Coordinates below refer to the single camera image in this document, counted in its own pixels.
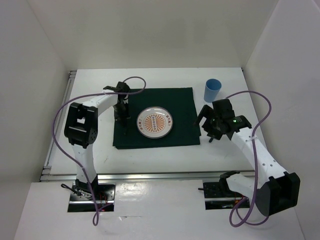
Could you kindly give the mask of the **gold fork black handle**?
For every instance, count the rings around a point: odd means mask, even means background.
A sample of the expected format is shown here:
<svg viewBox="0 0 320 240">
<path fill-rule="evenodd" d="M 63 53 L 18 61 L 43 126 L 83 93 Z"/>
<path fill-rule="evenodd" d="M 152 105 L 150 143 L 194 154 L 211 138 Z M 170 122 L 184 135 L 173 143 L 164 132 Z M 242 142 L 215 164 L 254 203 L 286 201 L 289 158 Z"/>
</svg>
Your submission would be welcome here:
<svg viewBox="0 0 320 240">
<path fill-rule="evenodd" d="M 127 132 L 128 132 L 128 120 L 126 118 L 123 120 L 122 125 L 123 125 L 123 134 L 127 135 Z"/>
</svg>

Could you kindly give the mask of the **round plate orange sunburst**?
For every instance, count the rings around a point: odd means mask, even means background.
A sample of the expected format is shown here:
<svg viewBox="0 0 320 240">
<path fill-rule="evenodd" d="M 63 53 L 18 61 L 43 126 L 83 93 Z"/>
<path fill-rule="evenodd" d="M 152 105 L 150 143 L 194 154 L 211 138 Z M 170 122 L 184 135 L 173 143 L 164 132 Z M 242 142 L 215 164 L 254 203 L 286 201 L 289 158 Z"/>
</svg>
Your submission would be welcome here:
<svg viewBox="0 0 320 240">
<path fill-rule="evenodd" d="M 160 139 L 173 128 L 172 115 L 162 107 L 153 106 L 141 111 L 136 119 L 138 131 L 146 138 Z"/>
</svg>

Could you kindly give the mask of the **dark green cloth placemat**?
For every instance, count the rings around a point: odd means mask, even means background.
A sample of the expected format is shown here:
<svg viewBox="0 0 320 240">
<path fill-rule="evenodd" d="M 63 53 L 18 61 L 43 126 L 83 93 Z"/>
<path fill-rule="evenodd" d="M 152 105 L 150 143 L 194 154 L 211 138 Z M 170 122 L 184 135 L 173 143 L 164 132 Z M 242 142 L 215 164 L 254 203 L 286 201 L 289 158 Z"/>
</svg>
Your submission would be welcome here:
<svg viewBox="0 0 320 240">
<path fill-rule="evenodd" d="M 113 146 L 122 149 L 200 144 L 193 89 L 148 88 L 128 98 L 127 128 L 114 124 Z"/>
</svg>

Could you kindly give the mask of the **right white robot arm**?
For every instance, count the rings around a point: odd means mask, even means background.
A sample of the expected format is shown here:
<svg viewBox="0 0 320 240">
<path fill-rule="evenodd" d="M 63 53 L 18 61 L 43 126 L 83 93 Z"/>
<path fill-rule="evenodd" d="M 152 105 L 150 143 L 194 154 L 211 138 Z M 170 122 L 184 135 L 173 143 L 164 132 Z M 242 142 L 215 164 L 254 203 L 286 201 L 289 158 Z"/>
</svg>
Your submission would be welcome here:
<svg viewBox="0 0 320 240">
<path fill-rule="evenodd" d="M 251 123 L 243 115 L 236 116 L 229 99 L 204 105 L 195 124 L 204 120 L 203 130 L 211 141 L 223 136 L 232 141 L 254 168 L 257 179 L 250 179 L 239 171 L 220 175 L 218 190 L 223 196 L 237 192 L 254 201 L 260 213 L 269 217 L 298 203 L 301 180 L 282 167 L 254 135 Z"/>
</svg>

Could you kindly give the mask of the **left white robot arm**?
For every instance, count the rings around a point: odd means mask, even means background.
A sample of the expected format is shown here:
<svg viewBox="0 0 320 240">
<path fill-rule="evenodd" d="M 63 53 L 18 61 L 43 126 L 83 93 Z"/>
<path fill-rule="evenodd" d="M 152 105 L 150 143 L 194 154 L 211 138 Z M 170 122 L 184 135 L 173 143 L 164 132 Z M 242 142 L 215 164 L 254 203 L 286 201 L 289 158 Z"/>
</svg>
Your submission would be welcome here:
<svg viewBox="0 0 320 240">
<path fill-rule="evenodd" d="M 112 107 L 114 120 L 127 133 L 129 115 L 130 87 L 125 82 L 118 82 L 115 87 L 104 88 L 107 93 L 95 96 L 83 103 L 73 102 L 68 109 L 64 128 L 64 135 L 72 145 L 75 160 L 84 167 L 77 167 L 76 187 L 88 200 L 93 200 L 99 195 L 98 175 L 94 167 L 93 143 L 98 136 L 98 118 Z"/>
</svg>

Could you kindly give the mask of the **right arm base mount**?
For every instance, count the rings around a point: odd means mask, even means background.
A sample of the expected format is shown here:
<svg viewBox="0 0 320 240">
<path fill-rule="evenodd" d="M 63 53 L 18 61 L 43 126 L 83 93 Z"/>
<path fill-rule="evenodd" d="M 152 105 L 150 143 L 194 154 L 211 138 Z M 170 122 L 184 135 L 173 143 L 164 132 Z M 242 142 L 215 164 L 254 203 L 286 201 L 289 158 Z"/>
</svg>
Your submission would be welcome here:
<svg viewBox="0 0 320 240">
<path fill-rule="evenodd" d="M 198 188 L 199 191 L 203 192 L 206 210 L 232 209 L 240 200 L 245 198 L 242 194 L 231 191 L 227 186 L 227 178 L 239 173 L 239 171 L 223 173 L 220 175 L 218 182 L 204 182 L 202 187 Z"/>
</svg>

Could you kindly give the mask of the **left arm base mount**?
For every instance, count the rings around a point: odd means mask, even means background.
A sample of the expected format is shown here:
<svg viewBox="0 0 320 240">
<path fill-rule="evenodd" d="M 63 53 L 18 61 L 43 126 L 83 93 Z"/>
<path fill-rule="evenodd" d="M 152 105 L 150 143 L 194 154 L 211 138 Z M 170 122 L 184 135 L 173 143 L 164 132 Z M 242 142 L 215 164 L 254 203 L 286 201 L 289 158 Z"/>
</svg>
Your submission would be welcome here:
<svg viewBox="0 0 320 240">
<path fill-rule="evenodd" d="M 72 187 L 62 183 L 60 185 L 63 189 L 70 191 L 68 213 L 83 213 L 95 212 L 93 198 L 90 192 L 86 192 L 76 188 L 73 184 Z M 113 212 L 115 207 L 115 184 L 101 184 L 98 185 L 95 192 L 95 200 L 97 208 L 100 212 Z"/>
</svg>

